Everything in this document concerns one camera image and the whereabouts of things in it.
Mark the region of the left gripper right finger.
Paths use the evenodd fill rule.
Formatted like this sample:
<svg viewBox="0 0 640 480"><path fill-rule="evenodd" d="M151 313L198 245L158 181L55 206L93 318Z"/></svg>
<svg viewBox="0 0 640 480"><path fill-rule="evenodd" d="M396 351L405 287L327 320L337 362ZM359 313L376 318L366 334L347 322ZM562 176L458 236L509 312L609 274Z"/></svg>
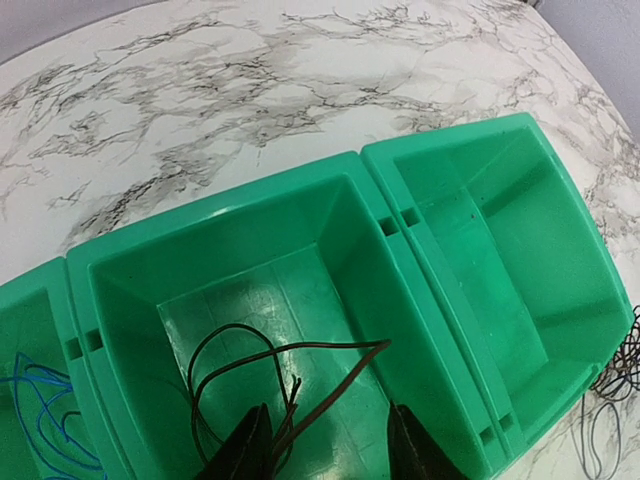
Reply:
<svg viewBox="0 0 640 480"><path fill-rule="evenodd" d="M390 404L388 455L392 479L467 479L404 404Z"/></svg>

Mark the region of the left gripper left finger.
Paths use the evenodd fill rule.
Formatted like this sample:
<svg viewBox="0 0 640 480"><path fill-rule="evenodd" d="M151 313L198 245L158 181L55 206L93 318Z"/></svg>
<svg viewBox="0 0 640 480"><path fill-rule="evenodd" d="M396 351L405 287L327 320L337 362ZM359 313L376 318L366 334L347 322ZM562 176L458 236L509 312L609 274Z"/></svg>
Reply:
<svg viewBox="0 0 640 480"><path fill-rule="evenodd" d="M266 404L251 407L196 479L266 479L273 428Z"/></svg>

